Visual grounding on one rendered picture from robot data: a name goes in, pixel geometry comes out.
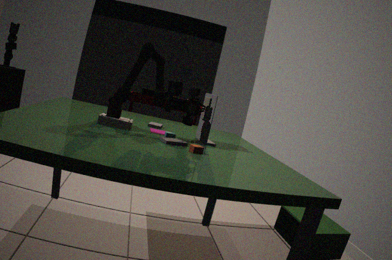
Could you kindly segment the small orange block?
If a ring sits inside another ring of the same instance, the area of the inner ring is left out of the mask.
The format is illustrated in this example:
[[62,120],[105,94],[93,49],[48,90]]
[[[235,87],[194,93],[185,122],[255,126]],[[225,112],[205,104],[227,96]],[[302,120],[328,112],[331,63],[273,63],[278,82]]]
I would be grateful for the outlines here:
[[196,154],[203,154],[204,147],[199,145],[190,144],[189,151],[196,153]]

